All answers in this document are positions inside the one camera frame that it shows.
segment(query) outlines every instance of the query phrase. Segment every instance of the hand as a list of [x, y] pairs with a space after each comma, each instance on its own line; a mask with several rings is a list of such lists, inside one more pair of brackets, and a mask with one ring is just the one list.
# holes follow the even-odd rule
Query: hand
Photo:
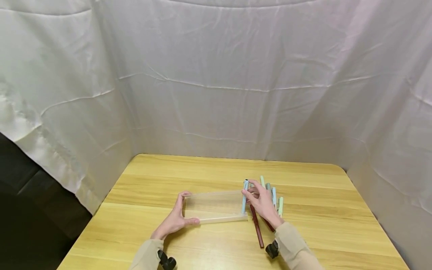
[[199, 219], [185, 219], [182, 214], [183, 199], [186, 195], [190, 195], [189, 191], [183, 191], [178, 194], [177, 201], [171, 213], [159, 225], [159, 227], [152, 233], [151, 239], [165, 240], [169, 234], [176, 232], [187, 225], [197, 225], [200, 223]]
[[248, 190], [243, 189], [241, 193], [246, 196], [258, 214], [265, 218], [272, 227], [276, 229], [285, 221], [279, 217], [274, 208], [271, 191], [265, 189], [255, 180], [249, 180], [249, 182], [254, 184], [254, 187], [251, 187]]

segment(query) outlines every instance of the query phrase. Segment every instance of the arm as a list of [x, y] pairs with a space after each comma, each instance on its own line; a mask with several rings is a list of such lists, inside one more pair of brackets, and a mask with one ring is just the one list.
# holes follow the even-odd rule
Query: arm
[[299, 232], [289, 222], [285, 222], [274, 209], [271, 193], [255, 180], [249, 180], [254, 187], [242, 190], [249, 202], [261, 217], [276, 229], [279, 252], [291, 270], [323, 270]]
[[133, 258], [129, 270], [156, 270], [159, 264], [158, 250], [163, 249], [163, 242], [165, 238], [187, 225], [199, 224], [199, 219], [185, 219], [181, 210], [183, 208], [183, 199], [190, 192], [183, 191], [175, 202], [174, 208], [159, 227], [152, 233], [149, 240], [138, 249], [138, 252]]
[[296, 228], [284, 222], [276, 229], [279, 252], [291, 270], [323, 270]]
[[129, 270], [158, 269], [158, 250], [163, 249], [163, 240], [150, 239], [144, 242], [133, 258]]

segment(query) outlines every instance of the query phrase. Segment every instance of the right hand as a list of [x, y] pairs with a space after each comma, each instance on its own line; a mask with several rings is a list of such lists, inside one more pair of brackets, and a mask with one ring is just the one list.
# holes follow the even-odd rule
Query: right hand
[[246, 196], [258, 214], [265, 218], [274, 229], [282, 225], [284, 220], [279, 217], [274, 208], [271, 191], [265, 189], [255, 180], [249, 180], [249, 183], [252, 183], [254, 187], [251, 187], [248, 190], [243, 189], [241, 193]]

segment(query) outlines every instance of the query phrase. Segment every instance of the left hand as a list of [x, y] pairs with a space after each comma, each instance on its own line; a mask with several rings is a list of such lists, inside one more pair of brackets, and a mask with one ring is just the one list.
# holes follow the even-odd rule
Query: left hand
[[191, 195], [189, 191], [183, 191], [178, 194], [177, 201], [171, 213], [159, 225], [159, 227], [152, 233], [151, 239], [165, 240], [165, 238], [188, 225], [198, 225], [199, 219], [185, 219], [182, 214], [183, 199], [186, 195]]

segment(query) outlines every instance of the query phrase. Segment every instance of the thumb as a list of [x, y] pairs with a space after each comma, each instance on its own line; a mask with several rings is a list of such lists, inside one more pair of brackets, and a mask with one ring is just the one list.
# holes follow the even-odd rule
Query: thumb
[[199, 219], [195, 219], [195, 218], [192, 218], [192, 219], [185, 219], [184, 220], [184, 225], [185, 226], [189, 226], [189, 225], [198, 225], [200, 223], [200, 220]]
[[258, 199], [255, 198], [249, 191], [243, 189], [241, 193], [246, 196], [252, 205], [256, 205], [258, 203]]

